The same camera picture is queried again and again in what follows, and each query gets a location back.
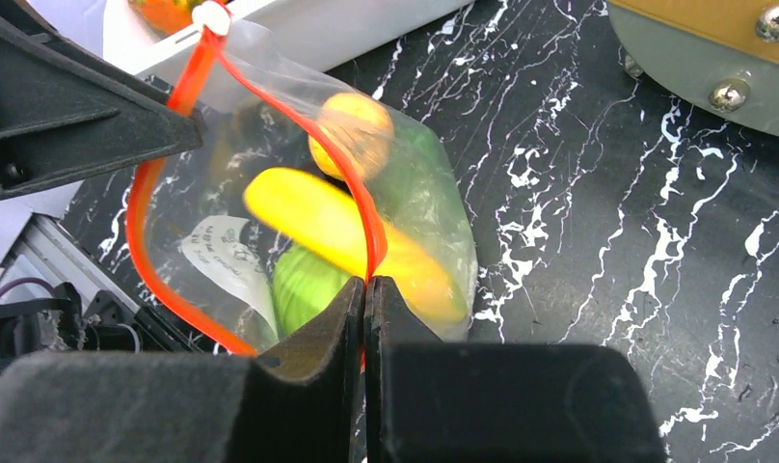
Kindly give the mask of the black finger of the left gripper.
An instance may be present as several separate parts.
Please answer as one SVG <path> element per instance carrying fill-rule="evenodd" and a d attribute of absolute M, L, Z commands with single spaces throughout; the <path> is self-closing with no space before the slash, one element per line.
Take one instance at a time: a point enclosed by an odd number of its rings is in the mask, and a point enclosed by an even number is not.
<path fill-rule="evenodd" d="M 0 201 L 201 146 L 190 111 L 0 1 Z"/>

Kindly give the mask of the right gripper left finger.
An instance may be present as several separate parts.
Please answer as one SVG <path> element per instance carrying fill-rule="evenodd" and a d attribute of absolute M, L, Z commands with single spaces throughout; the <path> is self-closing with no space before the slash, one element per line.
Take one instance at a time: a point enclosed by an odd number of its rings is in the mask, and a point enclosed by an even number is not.
<path fill-rule="evenodd" d="M 0 462 L 345 462 L 363 281 L 256 356 L 49 353 L 0 378 Z"/>

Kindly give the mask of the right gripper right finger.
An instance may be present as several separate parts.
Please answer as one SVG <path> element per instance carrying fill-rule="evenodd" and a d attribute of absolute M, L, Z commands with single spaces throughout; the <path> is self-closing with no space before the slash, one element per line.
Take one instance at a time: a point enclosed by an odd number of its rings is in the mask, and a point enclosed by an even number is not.
<path fill-rule="evenodd" d="M 666 458 L 642 382 L 612 348 L 440 340 L 376 277 L 364 353 L 372 462 Z"/>

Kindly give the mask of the green toy apple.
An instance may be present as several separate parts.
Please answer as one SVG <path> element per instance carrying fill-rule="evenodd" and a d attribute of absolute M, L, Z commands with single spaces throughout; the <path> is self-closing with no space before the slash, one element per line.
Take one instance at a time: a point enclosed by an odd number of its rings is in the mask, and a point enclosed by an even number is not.
<path fill-rule="evenodd" d="M 272 280 L 274 309 L 282 337 L 322 313 L 351 275 L 293 243 L 277 260 Z"/>

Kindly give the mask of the yellow toy banana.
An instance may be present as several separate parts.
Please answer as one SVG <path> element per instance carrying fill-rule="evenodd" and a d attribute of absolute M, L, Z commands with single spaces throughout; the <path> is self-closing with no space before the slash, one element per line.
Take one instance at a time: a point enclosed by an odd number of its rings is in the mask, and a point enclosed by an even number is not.
<path fill-rule="evenodd" d="M 368 253 L 357 203 L 330 182 L 271 168 L 249 183 L 243 202 L 259 222 L 290 238 L 290 246 L 300 244 L 351 277 L 365 276 Z M 387 251 L 376 275 L 393 278 L 410 310 L 441 336 L 461 330 L 470 315 L 476 259 L 437 259 L 386 218 L 381 224 Z"/>

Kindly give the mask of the green toy cabbage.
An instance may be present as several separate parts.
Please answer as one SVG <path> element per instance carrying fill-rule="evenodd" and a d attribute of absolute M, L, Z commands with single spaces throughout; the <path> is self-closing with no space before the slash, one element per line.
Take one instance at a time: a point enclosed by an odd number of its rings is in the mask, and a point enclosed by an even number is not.
<path fill-rule="evenodd" d="M 469 220 L 441 140 L 419 123 L 395 135 L 389 161 L 367 182 L 379 212 L 433 257 L 473 259 Z"/>

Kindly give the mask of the clear zip top bag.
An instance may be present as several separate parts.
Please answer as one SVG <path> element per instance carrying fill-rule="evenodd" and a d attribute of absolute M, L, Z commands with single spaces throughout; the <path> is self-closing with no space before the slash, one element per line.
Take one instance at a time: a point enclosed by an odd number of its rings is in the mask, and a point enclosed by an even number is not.
<path fill-rule="evenodd" d="M 207 1 L 170 104 L 206 121 L 187 188 L 141 164 L 129 253 L 152 294 L 233 353 L 263 352 L 321 314 L 353 277 L 393 279 L 443 340 L 463 340 L 478 263 L 438 136 L 283 57 L 271 32 Z"/>

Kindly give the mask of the yellow toy fruit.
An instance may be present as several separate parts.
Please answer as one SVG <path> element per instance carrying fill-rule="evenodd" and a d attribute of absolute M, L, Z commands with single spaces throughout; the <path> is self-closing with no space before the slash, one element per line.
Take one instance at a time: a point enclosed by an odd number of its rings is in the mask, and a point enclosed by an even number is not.
<path fill-rule="evenodd" d="M 358 93 L 329 97 L 317 117 L 319 129 L 347 156 L 359 178 L 376 177 L 387 164 L 394 138 L 390 112 Z"/>

